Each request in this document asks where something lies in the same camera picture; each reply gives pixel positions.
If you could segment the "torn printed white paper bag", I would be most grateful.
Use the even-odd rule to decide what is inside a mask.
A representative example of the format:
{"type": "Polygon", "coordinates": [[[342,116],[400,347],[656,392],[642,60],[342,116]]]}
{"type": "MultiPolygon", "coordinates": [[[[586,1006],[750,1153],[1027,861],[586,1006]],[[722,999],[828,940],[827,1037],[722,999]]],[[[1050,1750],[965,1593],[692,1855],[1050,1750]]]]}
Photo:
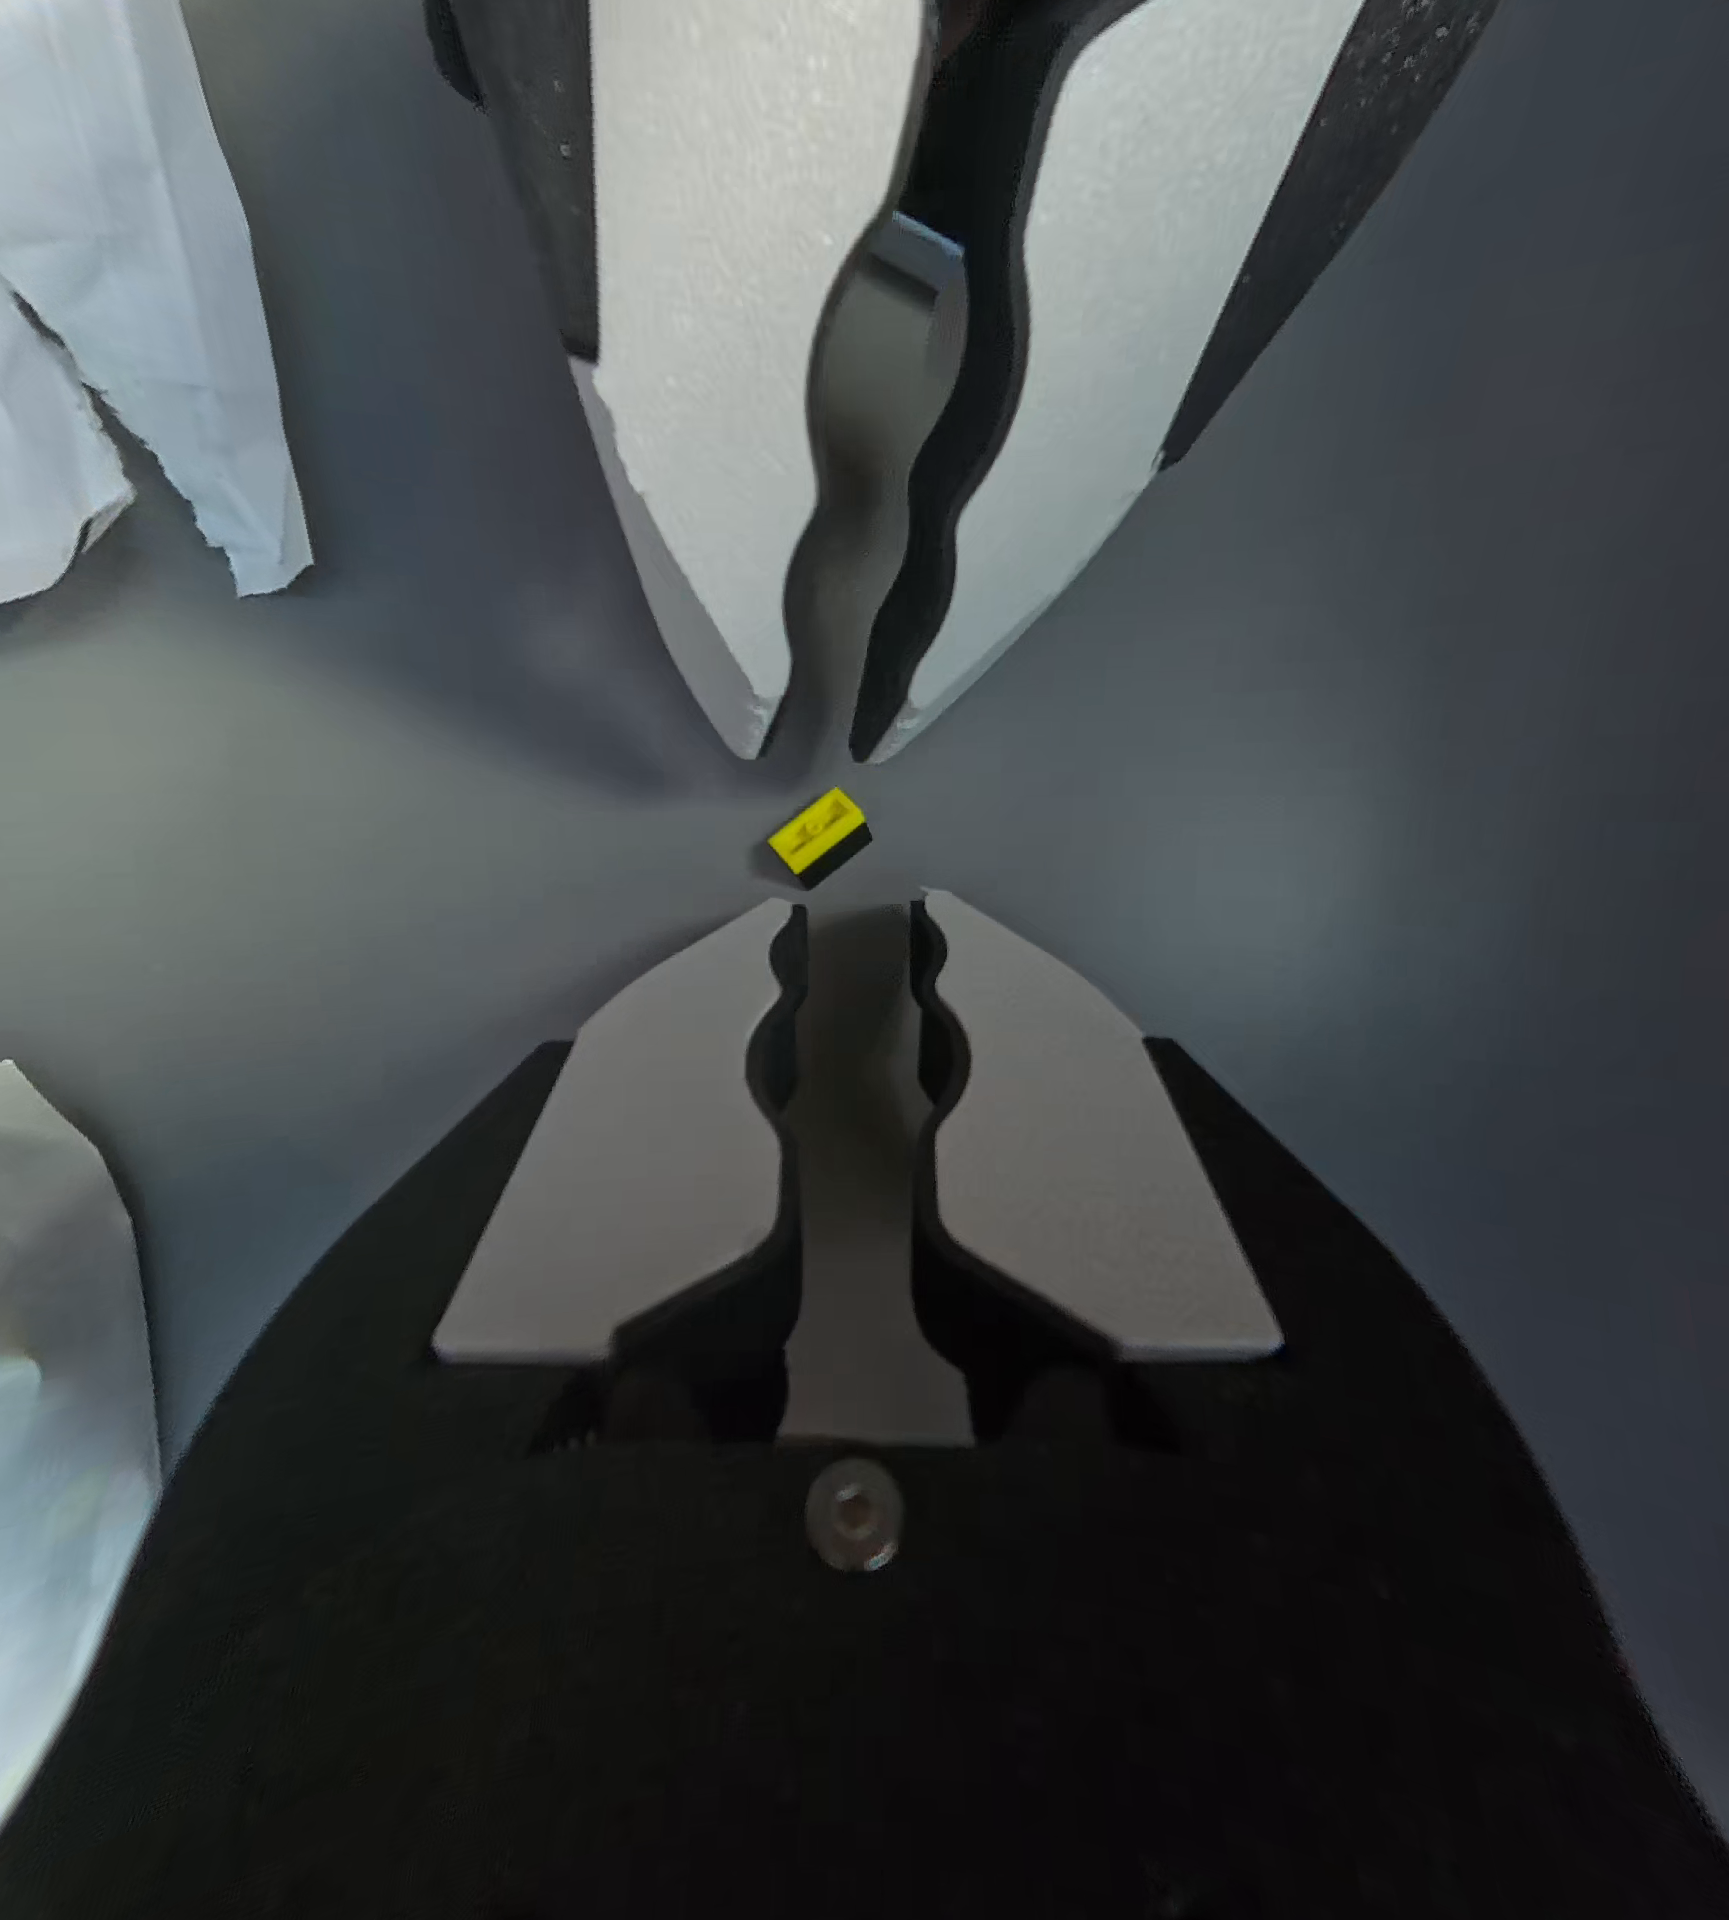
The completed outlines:
{"type": "Polygon", "coordinates": [[[0,2],[0,607],[155,461],[241,596],[310,565],[253,236],[178,5],[0,2]]]}

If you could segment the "small yellow lego plate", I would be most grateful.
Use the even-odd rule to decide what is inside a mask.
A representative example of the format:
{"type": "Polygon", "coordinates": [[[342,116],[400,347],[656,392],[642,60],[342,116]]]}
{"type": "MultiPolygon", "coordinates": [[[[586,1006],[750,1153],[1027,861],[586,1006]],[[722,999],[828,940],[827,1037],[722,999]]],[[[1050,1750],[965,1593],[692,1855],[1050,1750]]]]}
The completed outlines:
{"type": "Polygon", "coordinates": [[[790,883],[812,893],[874,845],[861,804],[831,787],[765,838],[765,850],[790,883]]]}

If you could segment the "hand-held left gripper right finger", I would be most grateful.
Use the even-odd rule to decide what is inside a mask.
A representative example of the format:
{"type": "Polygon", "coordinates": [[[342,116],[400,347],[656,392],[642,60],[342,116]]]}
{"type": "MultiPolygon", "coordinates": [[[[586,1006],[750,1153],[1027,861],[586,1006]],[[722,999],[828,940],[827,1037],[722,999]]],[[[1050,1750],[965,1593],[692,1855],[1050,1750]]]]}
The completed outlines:
{"type": "Polygon", "coordinates": [[[1282,1330],[1143,1030],[952,893],[915,903],[940,1029],[932,1212],[948,1253],[1132,1365],[1254,1363],[1282,1330]]]}

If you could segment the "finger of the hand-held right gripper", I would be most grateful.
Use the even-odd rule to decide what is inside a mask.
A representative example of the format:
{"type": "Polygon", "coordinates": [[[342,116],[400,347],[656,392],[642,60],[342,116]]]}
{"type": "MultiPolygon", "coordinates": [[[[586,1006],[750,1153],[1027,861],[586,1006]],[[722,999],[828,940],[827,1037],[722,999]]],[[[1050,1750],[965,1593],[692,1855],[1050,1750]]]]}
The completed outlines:
{"type": "Polygon", "coordinates": [[[586,420],[664,650],[742,762],[793,681],[812,377],[905,183],[936,43],[925,2],[588,8],[586,420]]]}
{"type": "Polygon", "coordinates": [[[966,328],[908,479],[853,756],[897,756],[1060,596],[1160,469],[1360,14],[1031,5],[952,109],[966,328]]]}

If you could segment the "large plain white paper bag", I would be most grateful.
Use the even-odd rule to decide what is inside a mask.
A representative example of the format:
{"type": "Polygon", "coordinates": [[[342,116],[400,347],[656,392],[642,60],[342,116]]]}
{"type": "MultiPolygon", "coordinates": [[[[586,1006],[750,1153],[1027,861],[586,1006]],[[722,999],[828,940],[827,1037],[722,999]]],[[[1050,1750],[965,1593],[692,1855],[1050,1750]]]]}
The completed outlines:
{"type": "Polygon", "coordinates": [[[158,1490],[130,1212],[91,1141],[0,1063],[0,1825],[74,1705],[158,1490]]]}

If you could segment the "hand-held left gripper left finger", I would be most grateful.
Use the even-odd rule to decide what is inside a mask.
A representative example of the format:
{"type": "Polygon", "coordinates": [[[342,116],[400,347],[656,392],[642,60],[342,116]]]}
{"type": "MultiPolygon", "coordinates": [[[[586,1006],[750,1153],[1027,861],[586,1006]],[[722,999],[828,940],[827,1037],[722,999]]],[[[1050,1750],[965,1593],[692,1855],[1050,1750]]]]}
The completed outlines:
{"type": "Polygon", "coordinates": [[[782,1116],[806,986],[806,911],[754,907],[582,1023],[435,1328],[440,1360],[620,1363],[771,1279],[733,1369],[781,1351],[800,1298],[782,1116]]]}

